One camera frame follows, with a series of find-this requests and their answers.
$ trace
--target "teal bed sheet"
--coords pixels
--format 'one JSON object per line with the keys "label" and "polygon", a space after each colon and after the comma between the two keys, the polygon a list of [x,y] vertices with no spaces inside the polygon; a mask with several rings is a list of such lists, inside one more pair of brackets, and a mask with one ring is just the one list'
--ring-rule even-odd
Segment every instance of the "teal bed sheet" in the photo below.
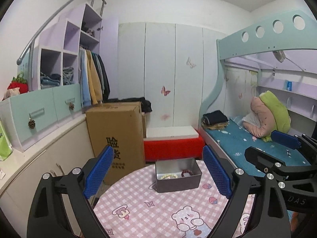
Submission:
{"label": "teal bed sheet", "polygon": [[283,160],[287,166],[310,165],[297,150],[287,148],[276,142],[264,142],[252,136],[249,132],[239,127],[234,121],[229,120],[229,125],[224,130],[205,130],[226,152],[228,157],[252,176],[264,176],[254,165],[247,162],[244,152],[248,147],[255,147],[264,152]]}

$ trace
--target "stair rail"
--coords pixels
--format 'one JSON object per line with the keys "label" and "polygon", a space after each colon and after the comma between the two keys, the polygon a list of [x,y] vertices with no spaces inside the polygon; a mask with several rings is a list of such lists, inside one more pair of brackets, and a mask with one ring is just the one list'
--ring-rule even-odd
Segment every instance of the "stair rail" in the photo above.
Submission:
{"label": "stair rail", "polygon": [[[30,49],[30,53],[29,53],[29,61],[28,61],[28,68],[29,68],[29,74],[28,74],[28,86],[29,86],[29,91],[31,91],[31,83],[32,83],[32,74],[31,74],[31,68],[32,68],[32,61],[33,61],[33,51],[34,51],[34,44],[35,44],[35,40],[36,38],[39,36],[39,34],[44,30],[44,28],[48,25],[48,23],[50,23],[50,21],[55,18],[60,12],[61,10],[63,10],[67,5],[69,5],[71,2],[73,2],[74,0],[69,0],[67,3],[65,3],[63,6],[61,6],[56,12],[54,12],[48,19],[47,21],[45,21],[43,23],[43,25],[38,29],[38,31],[34,34],[34,36],[31,38],[31,40],[28,42],[28,44],[26,45],[26,47],[24,48],[23,52],[21,53],[20,57],[16,60],[16,64],[20,65],[22,63],[23,58],[25,57],[28,49]],[[94,5],[94,1],[95,0],[91,0],[91,6]],[[102,0],[102,6],[101,6],[101,10],[100,10],[100,16],[102,16],[103,13],[103,9],[105,6],[106,1]]]}

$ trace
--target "bracelet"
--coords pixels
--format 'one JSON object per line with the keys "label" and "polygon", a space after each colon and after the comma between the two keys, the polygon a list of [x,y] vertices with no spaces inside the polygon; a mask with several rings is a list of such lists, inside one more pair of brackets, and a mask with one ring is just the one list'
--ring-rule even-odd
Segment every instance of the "bracelet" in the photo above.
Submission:
{"label": "bracelet", "polygon": [[190,174],[190,176],[193,176],[193,175],[194,175],[192,171],[190,171],[190,170],[184,170],[184,171],[182,171],[182,177],[184,177],[184,174],[185,174],[185,173]]}
{"label": "bracelet", "polygon": [[176,174],[167,174],[167,175],[163,175],[161,177],[161,180],[167,180],[167,179],[171,179],[171,177],[174,177],[173,179],[178,178],[178,176]]}

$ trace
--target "red beaded bracelet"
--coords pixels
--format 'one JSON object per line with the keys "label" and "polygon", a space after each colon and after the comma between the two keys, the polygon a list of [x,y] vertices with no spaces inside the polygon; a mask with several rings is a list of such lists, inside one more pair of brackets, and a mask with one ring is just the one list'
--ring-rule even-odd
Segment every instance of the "red beaded bracelet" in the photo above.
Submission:
{"label": "red beaded bracelet", "polygon": [[190,171],[190,170],[184,170],[184,171],[182,171],[182,177],[184,177],[184,174],[185,174],[185,173],[188,173],[188,174],[190,174],[191,176],[194,175],[192,171]]}

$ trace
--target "metal tin box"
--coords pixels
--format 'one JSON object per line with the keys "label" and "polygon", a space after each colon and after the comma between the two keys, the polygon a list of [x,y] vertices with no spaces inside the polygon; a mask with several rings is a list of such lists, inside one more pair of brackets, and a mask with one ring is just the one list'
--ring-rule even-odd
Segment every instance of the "metal tin box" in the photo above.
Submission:
{"label": "metal tin box", "polygon": [[[194,175],[182,177],[184,170],[190,170]],[[194,158],[156,161],[155,171],[156,190],[159,193],[198,188],[202,174]],[[161,180],[166,174],[176,174],[178,178]]]}

